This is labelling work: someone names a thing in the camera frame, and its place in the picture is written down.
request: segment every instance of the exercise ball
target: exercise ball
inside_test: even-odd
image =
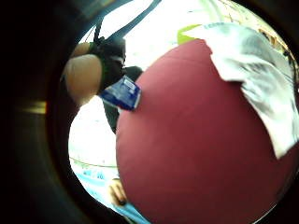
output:
[[[298,144],[275,157],[241,83],[223,81],[210,54],[199,39],[169,50],[136,81],[138,108],[120,115],[121,181],[151,223],[253,223],[296,175]]]

